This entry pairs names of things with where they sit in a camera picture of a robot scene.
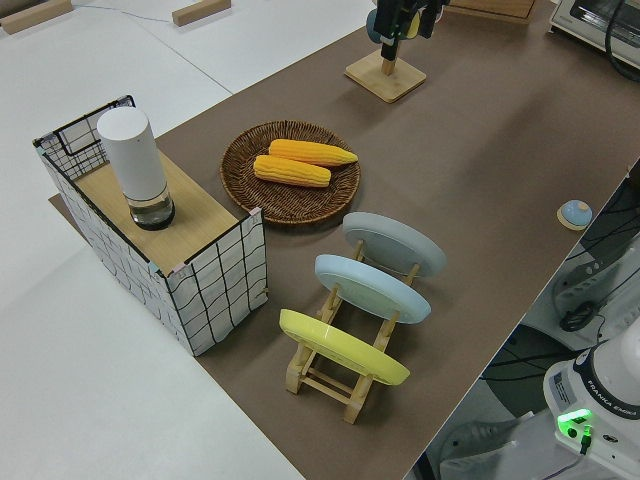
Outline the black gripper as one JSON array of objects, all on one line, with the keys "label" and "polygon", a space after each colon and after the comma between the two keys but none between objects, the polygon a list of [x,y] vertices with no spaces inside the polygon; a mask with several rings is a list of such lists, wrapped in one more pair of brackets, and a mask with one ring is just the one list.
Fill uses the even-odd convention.
[{"label": "black gripper", "polygon": [[396,59],[398,38],[430,38],[447,5],[440,0],[378,1],[375,31],[381,35],[381,56],[386,61]]}]

